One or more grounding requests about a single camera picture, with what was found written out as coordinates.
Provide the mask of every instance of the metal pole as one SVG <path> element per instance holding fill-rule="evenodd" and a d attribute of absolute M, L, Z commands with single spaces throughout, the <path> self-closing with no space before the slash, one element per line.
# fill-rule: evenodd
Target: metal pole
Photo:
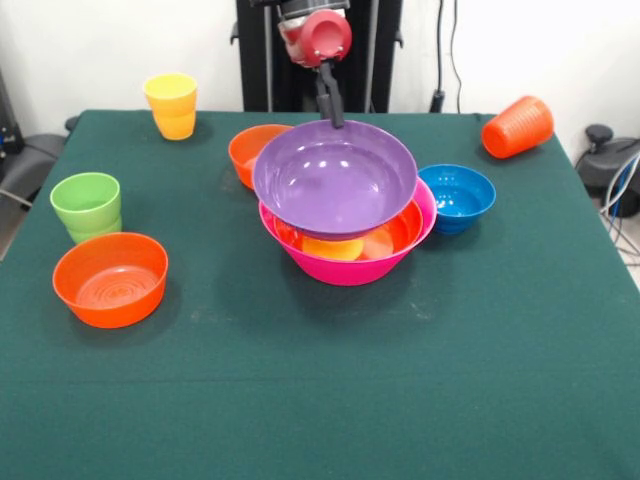
<path fill-rule="evenodd" d="M 273 112 L 273 42 L 271 33 L 271 7 L 264 9 L 264 45 L 267 60 L 267 109 Z"/>
<path fill-rule="evenodd" d="M 369 15 L 369 45 L 367 48 L 367 78 L 364 89 L 364 112 L 371 111 L 371 91 L 373 89 L 373 64 L 376 58 L 376 37 L 378 34 L 378 11 L 380 0 L 371 0 Z"/>

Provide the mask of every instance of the bowl rim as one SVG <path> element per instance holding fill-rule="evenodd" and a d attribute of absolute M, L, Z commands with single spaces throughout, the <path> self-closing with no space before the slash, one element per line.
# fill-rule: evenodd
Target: bowl rim
<path fill-rule="evenodd" d="M 118 305 L 115 307 L 104 307 L 104 308 L 96 308 L 96 307 L 87 307 L 86 305 L 81 305 L 79 303 L 67 300 L 67 298 L 62 295 L 60 293 L 60 291 L 58 290 L 58 286 L 56 285 L 56 276 L 58 274 L 59 268 L 62 265 L 62 262 L 66 259 L 69 258 L 69 256 L 71 256 L 73 253 L 77 252 L 80 248 L 82 248 L 83 246 L 92 243 L 92 242 L 99 242 L 104 238 L 107 237 L 138 237 L 138 238 L 142 238 L 147 242 L 153 243 L 155 244 L 157 247 L 160 247 L 160 251 L 162 252 L 162 258 L 164 260 L 164 270 L 162 271 L 162 275 L 160 275 L 158 277 L 158 281 L 153 285 L 152 288 L 150 288 L 147 293 L 145 295 L 143 295 L 140 298 L 137 298 L 131 302 L 128 303 L 123 303 L 122 305 Z M 105 235 L 100 235 L 98 237 L 94 237 L 94 238 L 90 238 L 89 240 L 86 240 L 82 243 L 79 243 L 77 245 L 75 245 L 74 247 L 72 247 L 71 249 L 69 249 L 61 258 L 60 260 L 58 260 L 58 263 L 56 263 L 55 268 L 53 269 L 53 275 L 51 278 L 52 284 L 53 284 L 53 290 L 56 293 L 56 295 L 60 298 L 60 300 L 62 300 L 67 306 L 69 307 L 73 307 L 73 308 L 79 308 L 79 309 L 83 309 L 83 310 L 91 310 L 94 312 L 107 312 L 110 310 L 118 310 L 121 309 L 123 307 L 127 307 L 129 305 L 133 305 L 136 302 L 142 300 L 143 298 L 147 297 L 147 295 L 149 295 L 153 290 L 155 290 L 156 288 L 158 288 L 158 285 L 161 285 L 167 278 L 167 273 L 169 271 L 169 255 L 167 254 L 166 249 L 162 246 L 162 244 L 160 242 L 158 242 L 155 238 L 152 238 L 148 235 L 144 235 L 142 233 L 136 233 L 136 232 L 114 232 L 114 233 L 107 233 Z"/>
<path fill-rule="evenodd" d="M 415 202 L 417 207 L 418 207 L 418 210 L 420 211 L 420 216 L 422 217 L 422 230 L 420 231 L 420 235 L 418 235 L 418 237 L 410 245 L 407 245 L 402 250 L 394 252 L 393 254 L 389 255 L 388 257 L 375 258 L 375 259 L 370 259 L 370 260 L 354 260 L 352 262 L 349 262 L 349 261 L 345 261 L 345 260 L 334 260 L 334 259 L 331 259 L 331 258 L 325 258 L 325 257 L 319 257 L 317 255 L 312 255 L 310 253 L 303 252 L 302 250 L 299 250 L 299 249 L 297 249 L 297 248 L 295 248 L 295 247 L 293 247 L 291 245 L 288 245 L 288 244 L 284 243 L 280 238 L 278 238 L 278 236 L 275 233 L 273 233 L 271 231 L 271 229 L 267 226 L 267 221 L 265 219 L 265 216 L 263 215 L 263 210 L 265 210 L 267 213 L 269 213 L 273 218 L 278 218 L 278 217 L 271 210 L 269 210 L 269 207 L 267 207 L 262 202 L 258 203 L 258 210 L 259 210 L 259 214 L 260 214 L 260 220 L 262 221 L 262 225 L 265 227 L 265 229 L 267 230 L 269 235 L 271 235 L 273 238 L 275 238 L 276 241 L 282 246 L 282 248 L 284 248 L 285 250 L 292 250 L 292 251 L 294 251 L 296 253 L 304 255 L 305 257 L 313 258 L 313 259 L 316 259 L 316 260 L 322 260 L 322 261 L 328 262 L 328 263 L 350 264 L 350 265 L 367 265 L 367 264 L 373 264 L 373 263 L 378 263 L 378 262 L 386 262 L 386 261 L 392 260 L 392 259 L 394 259 L 396 257 L 404 256 L 407 253 L 409 253 L 411 250 L 416 248 L 418 245 L 420 245 L 420 243 L 422 243 L 424 241 L 424 239 L 427 238 L 427 236 L 433 230 L 433 228 L 434 228 L 434 226 L 436 224 L 436 218 L 438 217 L 439 214 L 438 214 L 438 206 L 437 206 L 437 203 L 436 203 L 436 199 L 435 199 L 435 197 L 433 195 L 433 192 L 431 191 L 431 189 L 429 188 L 429 186 L 427 185 L 427 183 L 424 180 L 422 180 L 421 178 L 418 178 L 417 181 L 419 183 L 422 183 L 422 186 L 424 188 L 424 192 L 427 194 L 427 197 L 428 197 L 427 201 L 431 205 L 431 207 L 433 209 L 433 212 L 434 212 L 434 215 L 431 216 L 431 221 L 430 222 L 426 222 L 425 221 L 424 214 L 422 213 L 422 208 L 420 207 L 420 204 L 418 203 L 418 201 L 414 200 L 416 192 L 417 192 L 417 190 L 419 188 L 419 186 L 416 185 L 416 190 L 414 190 L 413 195 L 411 196 L 411 200 L 410 200 L 409 203 Z"/>
<path fill-rule="evenodd" d="M 295 132 L 296 129 L 298 129 L 299 127 L 306 127 L 308 125 L 316 125 L 316 124 L 330 124 L 331 120 L 313 120 L 311 122 L 305 122 L 305 123 L 301 123 L 296 125 L 294 128 L 283 132 L 282 134 L 280 134 L 276 139 L 274 139 L 274 141 L 281 141 L 281 138 L 285 138 L 287 135 L 290 135 L 292 132 Z M 345 120 L 345 125 L 358 125 L 358 126 L 364 126 L 366 128 L 372 129 L 377 131 L 379 134 L 392 139 L 394 142 L 396 142 L 398 144 L 398 146 L 404 150 L 404 152 L 407 154 L 408 158 L 410 158 L 411 160 L 413 160 L 412 162 L 412 167 L 413 167 L 413 171 L 414 171 L 414 176 L 418 177 L 418 165 L 416 163 L 416 159 L 413 156 L 413 154 L 411 153 L 411 150 L 409 150 L 409 148 L 400 141 L 400 139 L 398 137 L 396 137 L 395 135 L 391 134 L 390 132 L 377 127 L 376 125 L 372 125 L 370 123 L 367 122 L 360 122 L 358 120 Z M 257 170 L 257 166 L 258 166 L 258 162 L 260 161 L 260 158 L 262 157 L 263 152 L 269 147 L 269 145 L 266 145 L 265 148 L 262 150 L 262 152 L 260 152 L 260 155 L 258 155 L 256 164 L 254 166 L 253 172 L 251 173 L 251 181 L 253 182 L 253 186 L 254 186 L 254 191 L 256 193 L 256 196 L 258 197 L 258 200 L 261 203 L 264 203 L 264 205 L 267 207 L 267 209 L 272 212 L 273 214 L 273 210 L 271 209 L 271 207 L 269 205 L 266 204 L 266 202 L 263 201 L 262 198 L 260 198 L 260 195 L 258 193 L 258 190 L 256 189 L 256 170 Z M 315 227 L 310 227 L 308 225 L 302 225 L 302 224 L 298 224 L 297 222 L 291 222 L 289 220 L 286 220 L 282 217 L 278 217 L 281 218 L 281 220 L 283 220 L 285 223 L 287 223 L 288 225 L 291 225 L 299 230 L 305 230 L 307 232 L 313 232 L 313 233 L 318 233 L 322 236 L 342 236 L 342 237 L 348 237 L 350 235 L 354 235 L 354 236 L 358 236 L 360 233 L 362 232 L 367 232 L 367 231 L 371 231 L 371 230 L 375 230 L 376 228 L 384 225 L 385 223 L 389 222 L 392 218 L 394 218 L 396 215 L 398 215 L 400 212 L 402 212 L 405 208 L 407 208 L 407 205 L 409 205 L 409 203 L 411 202 L 411 200 L 413 199 L 413 195 L 415 193 L 415 187 L 416 185 L 414 185 L 414 189 L 411 192 L 411 195 L 409 195 L 409 198 L 407 199 L 407 201 L 403 202 L 401 208 L 394 214 L 391 216 L 384 217 L 382 219 L 381 222 L 379 222 L 377 225 L 371 225 L 371 226 L 367 226 L 367 227 L 363 227 L 363 228 L 358 228 L 356 230 L 349 230 L 349 231 L 340 231 L 340 230 L 334 230 L 334 231 L 323 231 L 320 232 L 318 230 L 315 229 Z"/>
<path fill-rule="evenodd" d="M 291 130 L 292 128 L 295 127 L 295 125 L 285 125 L 283 123 L 262 123 L 260 125 L 253 125 L 249 128 L 245 128 L 244 130 L 241 130 L 240 132 L 236 133 L 233 138 L 229 141 L 229 145 L 227 145 L 227 153 L 229 154 L 229 158 L 231 159 L 231 162 L 234 165 L 238 165 L 241 168 L 245 168 L 248 169 L 247 162 L 240 162 L 239 160 L 236 160 L 236 158 L 231 154 L 231 148 L 246 134 L 254 132 L 256 130 L 262 130 L 264 128 L 283 128 L 282 133 L 279 133 L 278 135 L 276 135 L 276 137 L 282 135 L 283 133 L 287 133 L 289 130 Z M 251 180 L 253 181 L 253 169 L 251 171 Z"/>
<path fill-rule="evenodd" d="M 497 191 L 496 191 L 496 187 L 493 184 L 493 182 L 489 179 L 489 177 L 487 177 L 485 174 L 479 172 L 478 170 L 475 170 L 473 168 L 470 167 L 466 167 L 464 165 L 458 165 L 455 163 L 436 163 L 434 165 L 427 165 L 426 167 L 422 167 L 421 169 L 418 170 L 418 177 L 420 177 L 420 179 L 424 182 L 427 183 L 426 180 L 424 180 L 420 174 L 424 171 L 427 170 L 431 170 L 431 169 L 436 169 L 436 168 L 444 168 L 444 167 L 453 167 L 454 169 L 458 169 L 458 170 L 466 170 L 472 174 L 474 174 L 475 176 L 479 177 L 480 179 L 482 179 L 484 182 L 486 182 L 487 185 L 489 185 L 489 187 L 491 188 L 491 201 L 488 203 L 488 205 L 480 210 L 478 210 L 477 212 L 474 213 L 469 213 L 469 214 L 465 214 L 465 215 L 451 215 L 448 213 L 442 213 L 440 212 L 440 209 L 438 209 L 438 217 L 443 217 L 443 218 L 449 218 L 449 219 L 461 219 L 461 218 L 472 218 L 472 217 L 477 217 L 479 215 L 482 215 L 484 213 L 486 213 L 487 211 L 489 211 L 491 209 L 491 207 L 493 207 L 493 205 L 496 203 L 496 198 L 497 198 Z"/>

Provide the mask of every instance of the blue bowl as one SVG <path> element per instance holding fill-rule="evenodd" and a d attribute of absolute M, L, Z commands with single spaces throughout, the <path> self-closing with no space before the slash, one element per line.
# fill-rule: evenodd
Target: blue bowl
<path fill-rule="evenodd" d="M 496 189 L 491 181 L 470 168 L 431 165 L 421 169 L 418 175 L 436 198 L 436 232 L 445 235 L 464 232 L 496 201 Z"/>

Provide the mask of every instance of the orange cup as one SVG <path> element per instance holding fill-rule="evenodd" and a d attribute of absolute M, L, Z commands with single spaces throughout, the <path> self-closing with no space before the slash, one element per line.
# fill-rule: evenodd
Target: orange cup
<path fill-rule="evenodd" d="M 53 272 L 53 289 L 84 323 L 120 328 L 147 317 L 162 301 L 169 257 L 139 233 L 111 233 L 69 250 Z"/>
<path fill-rule="evenodd" d="M 536 97 L 522 97 L 482 129 L 484 148 L 505 159 L 546 142 L 553 136 L 553 116 Z"/>
<path fill-rule="evenodd" d="M 281 133 L 291 130 L 289 125 L 258 125 L 243 130 L 229 144 L 229 156 L 240 181 L 253 190 L 253 166 L 260 152 Z"/>

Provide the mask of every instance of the plastic bowl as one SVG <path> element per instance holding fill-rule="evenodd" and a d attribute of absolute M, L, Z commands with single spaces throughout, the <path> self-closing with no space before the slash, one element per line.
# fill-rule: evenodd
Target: plastic bowl
<path fill-rule="evenodd" d="M 417 180 L 411 152 L 366 123 L 299 125 L 267 145 L 253 185 L 260 201 L 310 237 L 349 240 L 398 215 Z"/>
<path fill-rule="evenodd" d="M 496 201 L 491 181 L 475 170 L 460 165 L 432 165 L 419 172 L 438 205 L 436 232 L 461 233 L 486 213 Z"/>
<path fill-rule="evenodd" d="M 260 203 L 259 209 L 260 218 L 267 231 L 282 245 L 291 258 L 293 258 L 300 268 L 309 276 L 330 285 L 356 286 L 371 283 L 384 277 L 400 260 L 406 257 L 416 245 L 422 242 L 433 228 L 437 215 L 436 201 L 422 180 L 417 181 L 413 199 L 420 208 L 423 218 L 423 224 L 418 238 L 410 245 L 394 252 L 388 257 L 355 262 L 328 260 L 302 252 L 279 237 L 275 227 L 276 217 L 263 203 Z"/>
<path fill-rule="evenodd" d="M 160 304 L 168 269 L 167 252 L 151 237 L 111 233 L 69 250 L 53 272 L 53 289 L 86 324 L 126 327 Z"/>
<path fill-rule="evenodd" d="M 422 212 L 415 200 L 412 200 L 399 215 L 396 215 L 381 227 L 367 233 L 364 237 L 347 240 L 346 242 L 312 239 L 302 235 L 279 218 L 275 216 L 273 218 L 273 226 L 278 239 L 296 250 L 317 258 L 357 262 L 390 257 L 394 253 L 404 250 L 416 242 L 422 232 L 423 225 Z M 308 248 L 309 242 L 321 243 L 326 247 L 310 249 Z M 350 242 L 360 243 L 357 247 L 352 247 L 350 244 L 345 247 L 340 245 Z M 358 250 L 353 253 L 352 257 L 347 259 L 339 258 L 340 256 L 349 257 L 349 254 L 355 248 L 358 248 Z"/>
<path fill-rule="evenodd" d="M 262 149 L 281 133 L 291 130 L 289 125 L 258 125 L 237 134 L 229 143 L 229 156 L 238 178 L 253 190 L 253 167 Z"/>

